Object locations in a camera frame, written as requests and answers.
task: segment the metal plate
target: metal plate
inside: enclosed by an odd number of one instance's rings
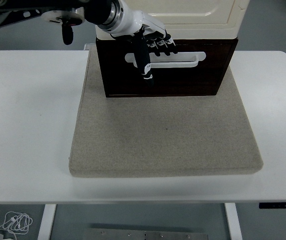
[[[88,228],[83,240],[208,240],[208,237],[195,232]]]

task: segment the beige felt mat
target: beige felt mat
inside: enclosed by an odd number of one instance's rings
[[[106,98],[92,47],[70,155],[73,176],[252,174],[262,165],[230,69],[216,96]]]

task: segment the tangled cable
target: tangled cable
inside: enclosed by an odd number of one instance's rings
[[[33,223],[33,219],[26,213],[9,211],[5,215],[5,220],[0,225],[0,231],[6,230],[15,236],[25,235],[29,231],[29,226]]]

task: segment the gray floor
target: gray floor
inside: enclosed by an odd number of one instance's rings
[[[65,46],[59,26],[45,23],[36,18],[1,29],[0,50],[82,50],[85,44],[95,41],[94,26],[90,23],[75,27],[74,33],[74,42],[70,46]],[[286,0],[251,0],[238,38],[236,50],[278,50],[286,53]],[[16,211],[31,212],[35,215],[36,222],[41,220],[43,205],[38,207],[0,205],[0,208],[6,208],[6,211],[15,209]],[[164,208],[155,208],[155,205],[143,206],[143,209],[152,210],[152,217],[141,212],[141,206],[137,205],[131,205],[129,208],[103,205],[93,207],[94,205],[58,206],[52,240],[69,239],[73,231],[76,231],[73,239],[81,239],[79,229],[83,226],[91,226],[94,222],[97,224],[118,223],[123,226],[158,227],[174,231],[184,229],[199,231],[197,224],[204,217],[204,215],[196,213],[197,206],[192,204],[170,206],[169,209],[166,206]],[[237,210],[244,240],[286,239],[286,209],[264,210],[259,209],[257,203],[239,203]],[[5,210],[0,212],[0,224],[6,213],[4,212]],[[66,222],[66,217],[69,215],[73,217]],[[226,238],[224,234],[221,238],[214,238],[212,234],[210,240]],[[37,239],[37,235],[37,230],[30,232],[28,239]]]

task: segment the black control strip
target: black control strip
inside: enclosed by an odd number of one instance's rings
[[[286,209],[286,202],[260,202],[260,209]]]

